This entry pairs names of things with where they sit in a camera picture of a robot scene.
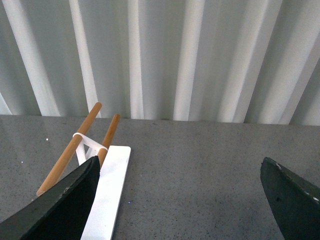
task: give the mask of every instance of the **gray speckled surface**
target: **gray speckled surface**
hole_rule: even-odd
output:
[[[35,199],[83,119],[0,116],[0,221]],[[109,123],[96,119],[88,137],[101,142]],[[320,186],[319,143],[315,126],[122,119],[112,144],[132,151],[113,239],[282,240],[261,162]]]

